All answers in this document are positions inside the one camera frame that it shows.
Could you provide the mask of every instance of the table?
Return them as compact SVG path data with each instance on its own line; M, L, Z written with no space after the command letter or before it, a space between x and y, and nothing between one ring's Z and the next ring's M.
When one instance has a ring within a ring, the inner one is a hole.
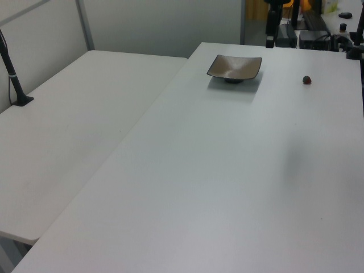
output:
M0 235L33 245L186 59L90 51L0 115Z
M338 10L334 13L322 14L328 29L332 34L339 33L340 24L347 24L347 32L357 32L362 4L360 0L341 0L339 1ZM342 19L338 15L340 13L352 13L351 19Z
M14 273L362 273L361 99L344 54L202 43Z

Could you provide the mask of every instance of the cable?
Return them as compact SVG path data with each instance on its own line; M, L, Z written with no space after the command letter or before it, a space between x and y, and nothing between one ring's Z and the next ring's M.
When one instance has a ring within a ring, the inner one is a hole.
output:
M322 38L324 38L324 37L326 37L326 39L328 38L328 37L331 37L331 35L329 35L329 34L325 34L325 35L323 35L323 36L321 36L321 37L318 37L316 40L314 40L313 42L312 42L312 45L311 45L311 48L310 48L310 50L312 50L313 49L313 46L315 45L315 42L316 41L318 41L318 40L320 40L320 39L322 39Z
M8 79L9 79L9 88L8 88L9 103L10 103L10 105L13 105L13 103L11 102L11 98L10 98L10 77L8 77Z

